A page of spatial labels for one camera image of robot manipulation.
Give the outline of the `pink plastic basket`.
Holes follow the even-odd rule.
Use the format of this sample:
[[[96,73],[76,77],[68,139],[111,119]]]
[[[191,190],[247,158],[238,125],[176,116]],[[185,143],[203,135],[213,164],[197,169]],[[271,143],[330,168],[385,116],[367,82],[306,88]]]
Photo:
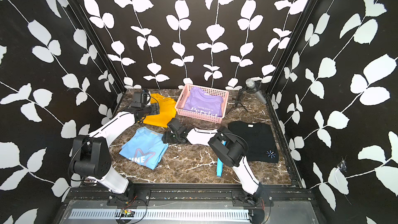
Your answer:
[[[175,105],[180,116],[221,123],[226,115],[229,92],[186,84]]]

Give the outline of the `light blue t-shirt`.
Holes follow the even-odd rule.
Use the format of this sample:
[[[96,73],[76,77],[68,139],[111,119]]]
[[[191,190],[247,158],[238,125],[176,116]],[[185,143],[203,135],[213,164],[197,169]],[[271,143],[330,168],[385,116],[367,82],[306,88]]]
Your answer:
[[[119,154],[136,164],[154,170],[168,149],[162,141],[163,134],[146,127],[137,129],[134,136],[122,146]]]

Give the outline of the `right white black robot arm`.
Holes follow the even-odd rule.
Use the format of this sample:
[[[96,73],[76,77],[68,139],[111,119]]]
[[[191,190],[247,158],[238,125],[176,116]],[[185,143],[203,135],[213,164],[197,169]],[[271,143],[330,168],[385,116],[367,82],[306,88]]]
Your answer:
[[[228,128],[198,129],[192,125],[182,125],[178,119],[172,118],[167,124],[162,141],[170,144],[209,146],[224,165],[233,169],[245,193],[252,197],[260,195],[262,185],[247,161],[249,146],[242,137],[232,133]]]

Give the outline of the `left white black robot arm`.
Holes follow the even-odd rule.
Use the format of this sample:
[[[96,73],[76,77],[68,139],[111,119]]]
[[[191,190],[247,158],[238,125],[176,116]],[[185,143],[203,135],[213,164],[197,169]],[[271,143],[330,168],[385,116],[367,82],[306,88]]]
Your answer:
[[[132,103],[96,131],[75,137],[68,175],[77,174],[83,179],[96,180],[113,194],[130,196],[134,190],[129,180],[113,168],[109,147],[139,120],[159,113],[158,103]]]

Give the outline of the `yellow t-shirt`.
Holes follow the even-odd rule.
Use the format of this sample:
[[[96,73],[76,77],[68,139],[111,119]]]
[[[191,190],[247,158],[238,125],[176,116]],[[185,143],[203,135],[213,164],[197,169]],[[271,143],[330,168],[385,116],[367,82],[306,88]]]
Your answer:
[[[171,97],[164,97],[160,94],[152,93],[150,103],[158,103],[160,113],[158,115],[146,116],[143,123],[167,128],[168,123],[176,116],[176,101]]]

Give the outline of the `purple t-shirt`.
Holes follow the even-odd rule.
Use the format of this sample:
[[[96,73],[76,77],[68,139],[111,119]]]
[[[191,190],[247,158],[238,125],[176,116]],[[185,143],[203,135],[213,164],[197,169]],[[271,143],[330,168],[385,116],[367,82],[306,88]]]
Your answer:
[[[190,95],[187,98],[184,110],[205,114],[214,117],[222,116],[223,98],[218,95],[210,95],[203,89],[194,86],[190,90]]]

